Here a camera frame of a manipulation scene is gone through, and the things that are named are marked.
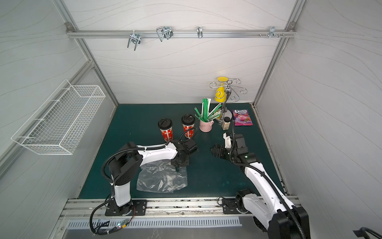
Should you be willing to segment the clear plastic carrier bag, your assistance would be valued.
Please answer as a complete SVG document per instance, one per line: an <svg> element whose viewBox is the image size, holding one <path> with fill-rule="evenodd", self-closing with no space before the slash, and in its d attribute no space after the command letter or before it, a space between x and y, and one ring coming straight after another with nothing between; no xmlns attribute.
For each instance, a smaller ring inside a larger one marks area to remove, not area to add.
<svg viewBox="0 0 382 239"><path fill-rule="evenodd" d="M151 193L174 193L187 186L186 167L174 166L170 160L160 160L141 166L136 189Z"/></svg>

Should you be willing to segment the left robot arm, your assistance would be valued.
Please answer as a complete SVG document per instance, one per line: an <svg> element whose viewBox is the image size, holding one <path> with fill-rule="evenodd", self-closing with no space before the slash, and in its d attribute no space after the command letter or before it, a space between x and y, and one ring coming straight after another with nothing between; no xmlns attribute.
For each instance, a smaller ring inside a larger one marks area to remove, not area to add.
<svg viewBox="0 0 382 239"><path fill-rule="evenodd" d="M189 157L198 149L194 140L171 140L158 145L136 145L128 142L101 166L102 176L111 185L111 198L118 208L131 205L130 182L141 166L169 160L173 166L189 165Z"/></svg>

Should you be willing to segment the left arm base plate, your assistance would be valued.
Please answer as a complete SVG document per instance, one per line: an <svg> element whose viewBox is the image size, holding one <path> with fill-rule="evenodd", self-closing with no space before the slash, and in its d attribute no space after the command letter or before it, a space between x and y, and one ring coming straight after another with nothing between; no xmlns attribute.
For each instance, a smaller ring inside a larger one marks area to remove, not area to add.
<svg viewBox="0 0 382 239"><path fill-rule="evenodd" d="M144 216L146 213L147 200L131 200L123 206L117 206L114 199L112 199L107 207L105 216Z"/></svg>

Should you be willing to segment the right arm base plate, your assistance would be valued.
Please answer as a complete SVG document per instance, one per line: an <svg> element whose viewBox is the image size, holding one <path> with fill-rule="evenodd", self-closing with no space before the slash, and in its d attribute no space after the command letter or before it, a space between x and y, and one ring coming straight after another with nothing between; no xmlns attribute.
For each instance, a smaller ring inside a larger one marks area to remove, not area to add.
<svg viewBox="0 0 382 239"><path fill-rule="evenodd" d="M222 207L225 215L233 214L248 214L248 210L245 209L243 200L240 197L224 198L220 197L217 200L218 205Z"/></svg>

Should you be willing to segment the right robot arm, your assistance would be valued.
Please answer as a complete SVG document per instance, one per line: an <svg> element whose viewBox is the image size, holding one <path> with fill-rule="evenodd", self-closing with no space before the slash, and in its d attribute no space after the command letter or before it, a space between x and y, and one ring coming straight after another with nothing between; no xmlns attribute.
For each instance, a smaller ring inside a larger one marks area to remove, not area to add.
<svg viewBox="0 0 382 239"><path fill-rule="evenodd" d="M248 151L244 136L224 133L223 139L224 145L216 144L211 148L213 156L238 166L259 192L256 195L249 189L239 191L236 196L237 211L251 213L255 225L270 239L309 239L307 211L302 206L297 207L276 186L261 160Z"/></svg>

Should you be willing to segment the red paper cup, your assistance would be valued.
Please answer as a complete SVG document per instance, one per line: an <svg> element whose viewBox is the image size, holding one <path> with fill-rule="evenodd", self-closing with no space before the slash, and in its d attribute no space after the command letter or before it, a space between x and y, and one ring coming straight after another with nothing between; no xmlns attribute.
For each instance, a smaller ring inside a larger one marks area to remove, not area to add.
<svg viewBox="0 0 382 239"><path fill-rule="evenodd" d="M191 128L195 127L195 117L191 114L186 114L182 116L182 125L183 125L183 130L185 132L185 137L187 139L190 139L194 136L195 130Z"/></svg>
<svg viewBox="0 0 382 239"><path fill-rule="evenodd" d="M166 142L173 139L173 123L169 118L163 118L158 121L158 127L161 134Z"/></svg>

